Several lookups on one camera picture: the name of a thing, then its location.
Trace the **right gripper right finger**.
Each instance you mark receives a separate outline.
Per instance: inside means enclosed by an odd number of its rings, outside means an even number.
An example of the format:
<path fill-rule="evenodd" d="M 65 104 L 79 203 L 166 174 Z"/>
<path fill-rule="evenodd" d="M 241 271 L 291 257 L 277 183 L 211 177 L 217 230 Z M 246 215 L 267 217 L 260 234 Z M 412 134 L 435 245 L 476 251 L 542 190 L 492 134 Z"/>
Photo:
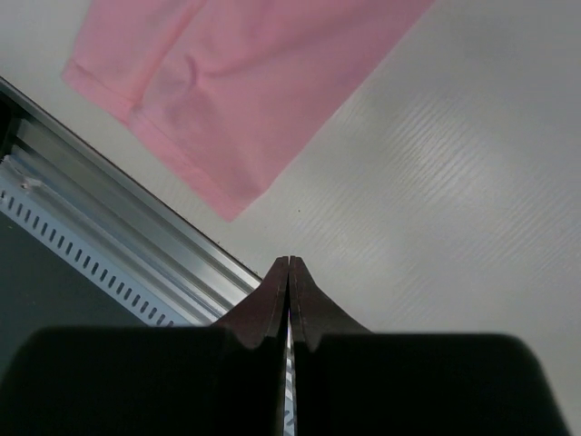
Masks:
<path fill-rule="evenodd" d="M 370 332 L 321 290 L 300 257 L 290 258 L 288 296 L 297 433 L 359 435 Z"/>

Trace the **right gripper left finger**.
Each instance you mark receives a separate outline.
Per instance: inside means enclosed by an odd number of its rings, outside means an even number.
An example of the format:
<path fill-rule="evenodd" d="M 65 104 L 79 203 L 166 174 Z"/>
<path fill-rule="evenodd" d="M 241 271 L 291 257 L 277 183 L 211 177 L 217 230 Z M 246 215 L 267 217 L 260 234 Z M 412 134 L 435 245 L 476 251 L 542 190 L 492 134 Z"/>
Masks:
<path fill-rule="evenodd" d="M 225 333 L 217 381 L 216 435 L 282 435 L 290 260 L 277 258 L 261 284 L 213 324 Z"/>

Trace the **pink t shirt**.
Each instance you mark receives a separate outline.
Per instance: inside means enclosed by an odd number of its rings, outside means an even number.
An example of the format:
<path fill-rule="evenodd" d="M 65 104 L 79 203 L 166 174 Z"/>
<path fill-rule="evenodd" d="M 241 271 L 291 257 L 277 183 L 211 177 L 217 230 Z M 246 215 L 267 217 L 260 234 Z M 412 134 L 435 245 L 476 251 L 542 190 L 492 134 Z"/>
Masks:
<path fill-rule="evenodd" d="M 93 1 L 62 77 L 231 221 L 428 9 L 427 1 Z"/>

